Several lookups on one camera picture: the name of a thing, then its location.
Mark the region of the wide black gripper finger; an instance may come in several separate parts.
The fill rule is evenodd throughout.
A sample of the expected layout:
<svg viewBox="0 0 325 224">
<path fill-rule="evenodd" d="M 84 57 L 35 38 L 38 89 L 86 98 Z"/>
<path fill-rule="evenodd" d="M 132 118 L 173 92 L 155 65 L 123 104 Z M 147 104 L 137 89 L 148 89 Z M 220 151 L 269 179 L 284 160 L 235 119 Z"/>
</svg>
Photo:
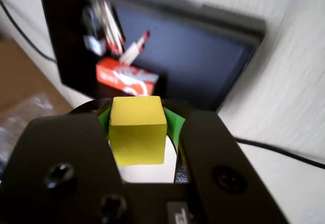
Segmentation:
<svg viewBox="0 0 325 224">
<path fill-rule="evenodd" d="M 32 120 L 1 182 L 1 223 L 132 223 L 99 117 L 110 99 Z"/>
</svg>

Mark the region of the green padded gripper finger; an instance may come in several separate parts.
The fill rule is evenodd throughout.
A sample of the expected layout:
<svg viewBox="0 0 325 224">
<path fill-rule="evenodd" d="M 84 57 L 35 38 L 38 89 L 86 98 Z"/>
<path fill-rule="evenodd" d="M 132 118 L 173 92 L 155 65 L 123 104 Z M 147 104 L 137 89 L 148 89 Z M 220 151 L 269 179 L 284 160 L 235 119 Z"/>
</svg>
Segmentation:
<svg viewBox="0 0 325 224">
<path fill-rule="evenodd" d="M 165 109 L 191 188 L 197 223 L 287 223 L 235 138 L 215 112 Z"/>
</svg>

